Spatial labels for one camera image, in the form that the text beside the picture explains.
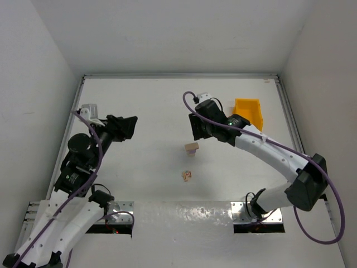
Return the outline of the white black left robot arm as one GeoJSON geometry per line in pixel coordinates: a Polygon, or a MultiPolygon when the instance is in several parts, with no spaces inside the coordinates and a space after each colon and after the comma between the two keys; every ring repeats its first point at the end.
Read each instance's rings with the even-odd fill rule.
{"type": "Polygon", "coordinates": [[[67,267],[74,246],[97,221],[133,214],[113,210],[111,193],[95,190],[93,182],[112,142],[132,138],[138,118],[85,118],[76,113],[89,134],[73,135],[60,175],[37,224],[23,245],[3,260],[4,267],[67,267]]]}

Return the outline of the plain beige rectangular block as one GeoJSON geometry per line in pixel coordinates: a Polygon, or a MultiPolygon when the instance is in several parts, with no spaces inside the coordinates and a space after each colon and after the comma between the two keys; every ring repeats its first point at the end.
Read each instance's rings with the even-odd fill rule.
{"type": "Polygon", "coordinates": [[[197,149],[199,149],[199,144],[197,142],[188,143],[185,145],[186,151],[192,151],[192,150],[197,150],[197,149]]]}

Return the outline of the yellow plastic bin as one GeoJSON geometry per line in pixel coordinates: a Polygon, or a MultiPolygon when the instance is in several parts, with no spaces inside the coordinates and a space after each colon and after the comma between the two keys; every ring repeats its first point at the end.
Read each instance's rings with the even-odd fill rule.
{"type": "Polygon", "coordinates": [[[232,114],[238,114],[263,131],[263,116],[259,99],[235,99],[232,114]]]}

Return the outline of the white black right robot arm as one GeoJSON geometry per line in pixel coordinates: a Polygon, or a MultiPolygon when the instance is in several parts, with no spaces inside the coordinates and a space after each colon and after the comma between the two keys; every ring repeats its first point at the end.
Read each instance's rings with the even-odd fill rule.
{"type": "Polygon", "coordinates": [[[282,207],[294,206],[302,211],[311,211],[327,188],[322,172],[327,170],[326,160],[319,154],[310,158],[298,156],[267,141],[259,129],[246,118],[233,114],[227,117],[217,104],[207,99],[189,114],[195,140],[215,137],[244,150],[282,174],[287,182],[281,186],[259,190],[248,204],[248,214],[262,218],[268,212],[282,207]]]}

